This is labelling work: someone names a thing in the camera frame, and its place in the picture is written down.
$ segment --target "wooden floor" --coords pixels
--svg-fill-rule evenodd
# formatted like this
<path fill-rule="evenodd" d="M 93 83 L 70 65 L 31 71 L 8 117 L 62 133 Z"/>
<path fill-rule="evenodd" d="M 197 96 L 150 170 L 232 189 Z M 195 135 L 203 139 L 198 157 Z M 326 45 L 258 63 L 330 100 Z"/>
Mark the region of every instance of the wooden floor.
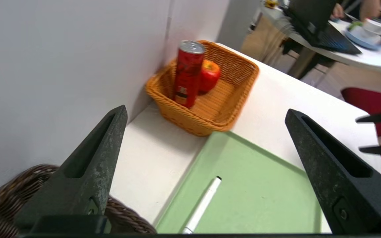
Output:
<path fill-rule="evenodd" d="M 269 35 L 268 41 L 270 41 L 278 32 L 275 28 L 270 31 L 270 26 L 271 23 L 269 20 L 261 18 L 255 31 L 247 35 L 245 42 L 242 45 L 241 52 L 259 60 L 260 55 L 264 50 L 263 47 L 264 42 L 266 42 L 266 35 Z M 273 47 L 277 48 L 279 42 L 279 40 L 274 42 Z M 282 72 L 287 72 L 294 61 L 295 59 L 290 56 L 281 56 L 275 68 Z M 322 71 L 326 70 L 323 66 L 317 66 L 317 68 Z M 321 76 L 321 72 L 313 69 L 302 79 L 302 81 L 310 85 L 315 85 Z M 317 86 L 319 90 L 340 99 L 342 99 L 340 90 L 346 87 L 358 87 L 381 92 L 381 72 L 336 63 L 325 76 L 325 79 Z"/>

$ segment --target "green mat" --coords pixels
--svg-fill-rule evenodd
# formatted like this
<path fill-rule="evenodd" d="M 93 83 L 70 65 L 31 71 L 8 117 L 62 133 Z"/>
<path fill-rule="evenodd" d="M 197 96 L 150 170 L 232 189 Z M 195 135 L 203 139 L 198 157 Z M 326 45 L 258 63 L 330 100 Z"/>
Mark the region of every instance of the green mat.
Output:
<path fill-rule="evenodd" d="M 297 167 L 233 134 L 213 133 L 156 229 L 181 233 L 215 176 L 222 183 L 195 233 L 319 233 L 321 209 Z"/>

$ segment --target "hand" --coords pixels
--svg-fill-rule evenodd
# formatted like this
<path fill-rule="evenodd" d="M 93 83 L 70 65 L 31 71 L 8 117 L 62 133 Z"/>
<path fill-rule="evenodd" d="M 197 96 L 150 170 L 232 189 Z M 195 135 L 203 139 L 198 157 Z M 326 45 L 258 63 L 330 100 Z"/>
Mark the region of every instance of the hand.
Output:
<path fill-rule="evenodd" d="M 345 12 L 343 12 L 343 7 L 340 4 L 336 3 L 334 6 L 333 12 L 331 14 L 332 18 L 340 19 L 345 17 Z"/>

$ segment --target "brown wicker basket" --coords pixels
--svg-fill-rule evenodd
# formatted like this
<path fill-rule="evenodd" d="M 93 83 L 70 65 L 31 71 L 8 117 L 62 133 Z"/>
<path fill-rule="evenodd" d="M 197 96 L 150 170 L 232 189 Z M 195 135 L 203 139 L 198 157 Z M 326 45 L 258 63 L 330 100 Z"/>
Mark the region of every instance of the brown wicker basket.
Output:
<path fill-rule="evenodd" d="M 14 216 L 58 169 L 41 164 L 32 167 L 0 188 L 0 238 L 14 238 L 18 234 Z M 110 219 L 111 233 L 156 234 L 156 230 L 135 211 L 110 197 L 105 215 Z"/>
<path fill-rule="evenodd" d="M 148 80 L 146 90 L 164 118 L 191 134 L 204 137 L 213 131 L 228 131 L 234 125 L 259 68 L 250 60 L 213 42 L 199 42 L 206 49 L 204 59 L 221 68 L 220 80 L 213 90 L 198 96 L 190 109 L 175 103 L 172 98 L 176 59 Z"/>

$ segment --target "black laptop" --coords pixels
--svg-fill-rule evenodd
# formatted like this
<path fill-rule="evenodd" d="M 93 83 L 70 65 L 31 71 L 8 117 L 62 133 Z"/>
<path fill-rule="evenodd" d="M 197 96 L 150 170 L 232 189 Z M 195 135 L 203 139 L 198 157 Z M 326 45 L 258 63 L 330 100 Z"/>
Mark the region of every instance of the black laptop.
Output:
<path fill-rule="evenodd" d="M 342 33 L 329 22 L 336 0 L 290 0 L 284 13 L 291 17 L 295 30 L 312 46 L 346 54 L 360 54 Z"/>

